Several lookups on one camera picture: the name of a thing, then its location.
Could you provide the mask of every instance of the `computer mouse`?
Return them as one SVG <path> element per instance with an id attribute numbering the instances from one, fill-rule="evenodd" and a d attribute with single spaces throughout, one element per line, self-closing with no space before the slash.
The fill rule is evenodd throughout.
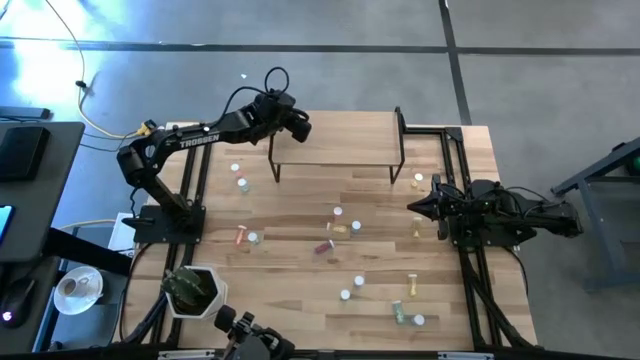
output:
<path id="1" fill-rule="evenodd" d="M 34 279 L 24 277 L 4 289 L 0 301 L 0 317 L 4 327 L 17 328 L 29 318 L 35 285 Z"/>

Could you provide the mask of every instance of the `concrete floor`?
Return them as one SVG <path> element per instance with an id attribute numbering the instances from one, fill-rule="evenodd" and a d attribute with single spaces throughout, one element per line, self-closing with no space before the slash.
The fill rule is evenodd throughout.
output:
<path id="1" fill-rule="evenodd" d="M 437 0 L 52 3 L 82 40 L 446 45 Z M 449 0 L 448 6 L 458 46 L 640 47 L 635 0 Z M 14 0 L 0 20 L 0 36 L 68 39 L 39 0 Z M 233 89 L 260 86 L 275 65 L 289 71 L 290 92 L 303 109 L 400 105 L 410 123 L 460 124 L 447 54 L 87 51 L 85 57 L 87 79 L 96 76 L 85 110 L 113 132 L 149 118 L 213 119 Z M 547 191 L 640 135 L 639 57 L 464 55 L 460 67 L 472 122 L 490 127 L 505 184 Z M 0 49 L 0 68 L 4 105 L 46 106 L 55 120 L 80 120 L 76 52 L 20 43 Z M 251 96 L 243 95 L 235 106 Z M 54 225 L 113 218 L 128 211 L 129 191 L 114 154 L 81 148 Z M 582 217 L 587 222 L 584 211 Z M 553 350 L 639 358 L 640 287 L 585 293 L 582 281 L 597 275 L 597 255 L 589 228 L 576 239 L 541 234 L 523 246 L 539 342 Z M 64 340 L 64 331 L 56 334 Z"/>

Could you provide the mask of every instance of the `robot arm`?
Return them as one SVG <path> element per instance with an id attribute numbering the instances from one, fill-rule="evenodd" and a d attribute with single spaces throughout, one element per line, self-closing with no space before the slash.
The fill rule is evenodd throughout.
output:
<path id="1" fill-rule="evenodd" d="M 458 246 L 515 246 L 536 236 L 535 228 L 566 237 L 582 233 L 571 204 L 530 200 L 489 180 L 473 181 L 465 194 L 434 175 L 429 195 L 407 208 L 438 221 L 439 239 L 451 233 Z"/>
<path id="2" fill-rule="evenodd" d="M 153 121 L 145 125 L 148 136 L 137 139 L 118 151 L 117 160 L 127 183 L 136 189 L 144 189 L 162 208 L 172 223 L 180 227 L 190 216 L 190 206 L 179 194 L 173 194 L 158 178 L 167 158 L 176 151 L 186 150 L 216 142 L 239 144 L 259 140 L 284 128 L 292 132 L 294 139 L 304 142 L 311 131 L 309 116 L 295 109 L 296 100 L 280 90 L 260 93 L 250 104 L 230 113 L 220 120 L 205 124 L 170 130 L 161 129 Z"/>

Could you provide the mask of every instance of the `yellow cable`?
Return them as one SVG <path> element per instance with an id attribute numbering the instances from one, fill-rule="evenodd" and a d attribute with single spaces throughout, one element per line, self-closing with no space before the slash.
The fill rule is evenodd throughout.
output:
<path id="1" fill-rule="evenodd" d="M 115 219 L 80 221 L 80 222 L 77 222 L 77 223 L 61 226 L 61 227 L 58 228 L 58 230 L 64 230 L 64 229 L 68 229 L 68 228 L 74 228 L 74 227 L 79 227 L 79 226 L 87 226 L 87 225 L 111 224 L 111 223 L 115 223 L 115 222 L 116 222 Z"/>
<path id="2" fill-rule="evenodd" d="M 84 75 L 85 75 L 84 54 L 82 53 L 82 49 L 80 49 L 80 44 L 78 44 L 78 39 L 76 39 L 76 36 L 73 34 L 73 31 L 71 31 L 71 28 L 69 28 L 69 25 L 67 25 L 67 23 L 64 21 L 64 19 L 62 19 L 62 16 L 60 16 L 60 14 L 56 10 L 56 8 L 54 8 L 53 5 L 51 5 L 49 0 L 45 0 L 45 1 L 46 1 L 47 5 L 49 5 L 51 10 L 53 10 L 53 12 L 56 14 L 58 19 L 60 19 L 60 22 L 62 22 L 62 25 L 64 25 L 64 27 L 67 28 L 67 31 L 69 32 L 69 35 L 71 35 L 71 37 L 73 38 L 73 42 L 76 44 L 76 47 L 78 48 L 78 52 L 80 53 L 80 58 L 82 59 L 82 76 L 80 77 L 80 80 L 84 83 Z M 107 135 L 107 136 L 115 138 L 115 139 L 127 139 L 127 138 L 130 138 L 130 137 L 136 136 L 136 133 L 133 133 L 133 135 L 131 135 L 131 134 L 129 134 L 129 135 L 112 134 L 112 133 L 108 132 L 107 130 L 101 128 L 97 124 L 95 124 L 93 121 L 91 121 L 89 119 L 89 117 L 82 110 L 82 103 L 84 102 L 84 98 L 85 98 L 84 96 L 82 96 L 82 90 L 83 89 L 81 87 L 78 87 L 78 112 L 80 113 L 82 118 L 87 122 L 87 124 L 89 124 L 94 129 L 100 131 L 104 135 Z"/>

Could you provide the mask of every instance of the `wooden table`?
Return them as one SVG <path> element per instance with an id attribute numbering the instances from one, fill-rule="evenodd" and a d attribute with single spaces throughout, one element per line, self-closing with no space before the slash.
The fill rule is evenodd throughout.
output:
<path id="1" fill-rule="evenodd" d="M 462 129 L 472 178 L 498 180 L 488 128 Z M 406 163 L 393 186 L 386 168 L 328 166 L 292 166 L 277 184 L 266 159 L 268 139 L 255 147 L 215 144 L 204 200 L 205 234 L 193 263 L 219 272 L 229 285 L 228 304 L 239 315 L 250 311 L 258 324 L 276 329 L 298 349 L 471 349 L 457 252 L 448 242 L 437 240 L 436 223 L 428 219 L 422 238 L 413 238 L 411 222 L 416 214 L 406 210 L 408 203 L 427 195 L 431 174 L 444 175 L 440 143 L 435 137 L 405 136 L 405 149 Z M 452 151 L 456 159 L 455 148 Z M 175 192 L 186 153 L 173 154 L 161 174 Z M 249 193 L 243 195 L 238 189 L 229 169 L 232 163 L 241 165 Z M 458 171 L 457 161 L 454 164 Z M 418 172 L 425 175 L 419 190 L 410 186 Z M 337 240 L 333 253 L 313 255 L 313 248 L 328 237 L 325 226 L 333 220 L 336 205 L 344 209 L 340 223 L 357 219 L 362 229 L 349 240 Z M 264 241 L 238 248 L 233 240 L 240 224 L 262 232 Z M 166 245 L 156 244 L 139 261 L 125 308 L 126 333 L 158 296 L 166 252 Z M 487 249 L 487 260 L 497 303 L 521 334 L 535 343 L 518 263 L 495 248 Z M 408 295 L 409 273 L 418 274 L 418 294 L 413 298 Z M 366 284 L 353 289 L 352 300 L 341 301 L 340 291 L 351 289 L 356 275 L 364 275 Z M 396 325 L 393 300 L 402 300 L 407 314 L 423 314 L 426 325 Z M 482 306 L 479 313 L 488 340 Z M 170 320 L 168 314 L 163 340 Z M 213 322 L 183 323 L 180 347 L 226 344 L 225 334 Z"/>

